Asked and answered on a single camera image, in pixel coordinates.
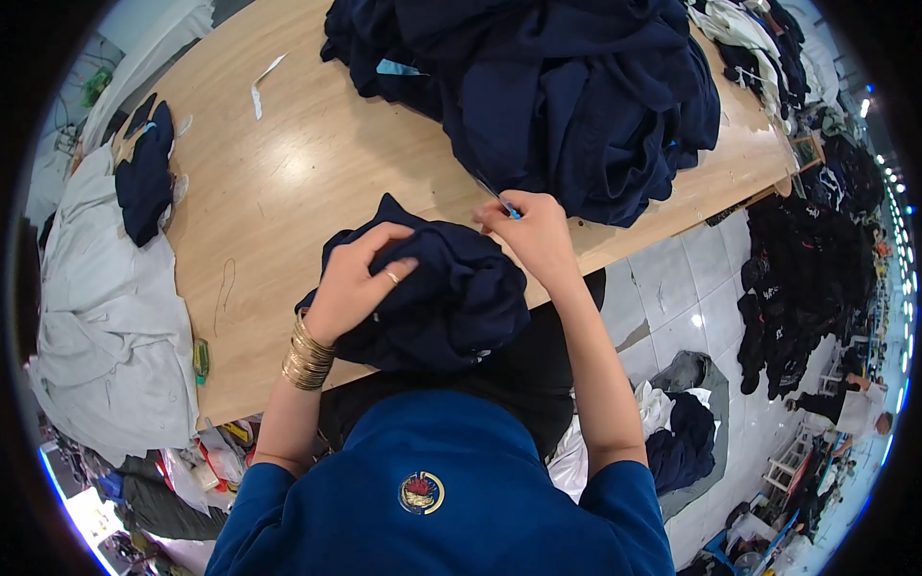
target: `woman's left hand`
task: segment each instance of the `woman's left hand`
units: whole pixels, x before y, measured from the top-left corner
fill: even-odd
[[[368,271],[379,250],[412,234],[412,228],[383,222],[354,242],[333,249],[311,309],[304,316],[304,327],[311,338],[323,346],[332,346],[337,338],[367,318],[396,287],[396,282],[416,269],[419,265],[416,258],[403,258],[374,276]]]

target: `finger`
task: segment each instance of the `finger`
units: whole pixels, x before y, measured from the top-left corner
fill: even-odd
[[[391,290],[396,288],[397,284],[402,282],[404,278],[409,276],[413,270],[416,270],[419,265],[420,261],[416,258],[401,258],[400,260],[395,260],[385,266],[384,270],[372,276],[369,283],[381,300],[384,300],[384,297],[387,296]]]
[[[486,229],[495,230],[501,235],[505,227],[513,222],[509,219],[509,215],[503,211],[502,204],[496,200],[474,208],[474,221]]]
[[[404,240],[412,235],[413,229],[409,226],[382,222],[359,236],[352,245],[374,256],[374,253],[384,248],[388,242]]]

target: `blue shirt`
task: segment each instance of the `blue shirt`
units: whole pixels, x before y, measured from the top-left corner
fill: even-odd
[[[579,506],[522,424],[458,392],[391,396],[302,478],[251,467],[207,576],[675,574],[650,471],[609,464]]]

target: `blue fabric tag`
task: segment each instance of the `blue fabric tag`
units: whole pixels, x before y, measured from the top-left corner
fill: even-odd
[[[378,74],[389,74],[393,76],[421,76],[420,71],[413,66],[407,66],[384,58],[378,63],[378,67],[375,68],[375,71]]]

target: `hand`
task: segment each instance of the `hand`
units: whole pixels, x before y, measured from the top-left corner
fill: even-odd
[[[304,316],[304,327],[318,344],[332,346],[337,338],[367,318],[396,284],[387,274],[403,280],[419,265],[416,258],[395,260],[372,276],[368,266],[379,250],[404,240],[413,229],[384,222],[350,244],[340,244],[330,253],[324,277]]]
[[[583,276],[573,253],[566,215],[557,200],[549,194],[521,190],[506,190],[500,196],[522,218],[509,218],[498,200],[490,200],[474,209],[474,221],[482,225],[481,232],[496,232],[505,240],[552,299],[581,287]]]

